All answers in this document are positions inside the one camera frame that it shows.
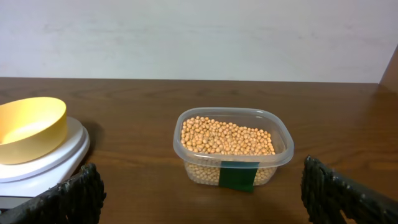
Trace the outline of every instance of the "pile of chickpeas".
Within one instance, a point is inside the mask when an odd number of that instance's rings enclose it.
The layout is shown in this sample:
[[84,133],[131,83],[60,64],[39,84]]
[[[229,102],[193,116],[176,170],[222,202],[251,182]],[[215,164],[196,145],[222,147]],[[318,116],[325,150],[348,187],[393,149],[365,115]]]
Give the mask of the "pile of chickpeas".
[[275,155],[271,134],[197,116],[183,122],[181,143],[189,151],[222,155]]
[[[275,155],[271,134],[257,128],[239,127],[205,117],[190,118],[183,122],[182,145],[193,152],[221,155],[266,156]],[[218,185],[220,168],[185,162],[188,176],[200,184]],[[265,184],[276,167],[257,170],[253,185]]]

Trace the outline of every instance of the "food container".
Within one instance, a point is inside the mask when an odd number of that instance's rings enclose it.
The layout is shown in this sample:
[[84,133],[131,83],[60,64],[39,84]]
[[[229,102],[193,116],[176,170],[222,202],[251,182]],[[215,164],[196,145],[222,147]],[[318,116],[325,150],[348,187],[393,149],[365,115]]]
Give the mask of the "food container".
[[[189,151],[181,143],[181,130],[184,121],[196,116],[268,131],[275,155],[235,156]],[[277,116],[245,108],[194,108],[182,113],[175,127],[173,147],[194,182],[238,190],[251,190],[253,185],[267,183],[277,167],[291,160],[294,151],[292,137]]]
[[0,105],[0,164],[31,161],[52,151],[67,136],[67,106],[36,97]]

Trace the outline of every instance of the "wooden table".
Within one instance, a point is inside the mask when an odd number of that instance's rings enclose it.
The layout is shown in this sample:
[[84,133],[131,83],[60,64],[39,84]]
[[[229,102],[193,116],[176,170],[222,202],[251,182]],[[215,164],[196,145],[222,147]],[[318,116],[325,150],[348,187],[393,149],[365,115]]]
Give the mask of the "wooden table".
[[[89,130],[108,196],[100,223],[307,223],[303,160],[398,200],[398,100],[377,84],[0,78],[0,103],[54,96]],[[172,146],[178,116],[201,106],[276,114],[295,155],[253,193],[195,184]]]

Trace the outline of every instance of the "white scale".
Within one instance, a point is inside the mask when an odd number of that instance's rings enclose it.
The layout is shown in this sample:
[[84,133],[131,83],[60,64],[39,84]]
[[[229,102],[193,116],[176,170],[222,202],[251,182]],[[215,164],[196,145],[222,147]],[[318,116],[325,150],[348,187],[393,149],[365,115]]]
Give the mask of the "white scale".
[[68,134],[52,152],[16,165],[0,164],[0,208],[14,208],[69,178],[90,145],[86,128],[68,117]]

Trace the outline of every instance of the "green tape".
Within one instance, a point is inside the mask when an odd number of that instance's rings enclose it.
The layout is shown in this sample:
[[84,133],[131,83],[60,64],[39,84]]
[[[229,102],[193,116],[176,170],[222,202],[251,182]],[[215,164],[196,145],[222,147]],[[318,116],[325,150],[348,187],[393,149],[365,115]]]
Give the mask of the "green tape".
[[258,167],[258,162],[231,162],[222,161],[218,185],[234,190],[246,192],[253,191],[253,182],[257,168],[232,168],[232,167]]

